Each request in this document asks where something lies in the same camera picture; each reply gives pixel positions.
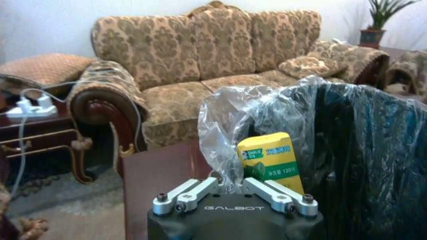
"throw pillow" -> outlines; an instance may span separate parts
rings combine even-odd
[[[0,90],[19,95],[23,89],[41,89],[75,81],[95,60],[84,56],[52,53],[8,62],[0,66]],[[59,87],[49,92],[60,95],[69,88],[71,86]],[[37,99],[40,95],[40,92],[29,91],[25,96]]]
[[[331,59],[299,56],[280,63],[279,70],[298,79],[310,75],[318,75],[322,78],[328,78],[343,72],[347,67],[348,66],[346,64]]]

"table leg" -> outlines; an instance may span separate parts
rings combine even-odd
[[[5,183],[9,176],[9,159],[0,148],[0,183]]]
[[[90,184],[94,182],[94,177],[87,174],[85,168],[85,151],[69,147],[72,174],[75,179],[83,183]]]

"green label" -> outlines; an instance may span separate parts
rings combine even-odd
[[[276,180],[294,177],[299,174],[299,167],[296,161],[291,161],[283,164],[266,166],[264,179]]]
[[[243,160],[260,159],[264,156],[263,149],[258,148],[258,149],[243,151],[242,155],[243,155]]]
[[[272,166],[264,166],[258,162],[254,166],[244,167],[244,177],[254,177],[260,181],[284,179],[296,175],[299,175],[296,161]]]

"plug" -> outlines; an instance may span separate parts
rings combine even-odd
[[[37,103],[39,103],[39,106],[43,108],[43,109],[47,109],[49,107],[53,106],[53,103],[52,103],[52,100],[51,100],[51,97],[43,93],[41,97],[37,99]]]
[[[16,105],[20,107],[23,114],[28,114],[32,112],[32,102],[27,97],[21,96],[20,101],[16,102]]]

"white power strip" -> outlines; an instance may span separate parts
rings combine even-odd
[[[41,106],[31,106],[29,112],[24,113],[23,109],[17,106],[13,107],[7,113],[8,118],[23,118],[23,117],[47,117],[51,114],[56,114],[57,109],[56,106],[49,106],[48,108],[43,108]]]
[[[40,106],[33,106],[27,98],[23,98],[16,102],[17,107],[5,112],[8,118],[24,118],[24,117],[47,117],[51,114],[57,113],[57,108],[52,104],[51,98],[44,95],[37,99]]]

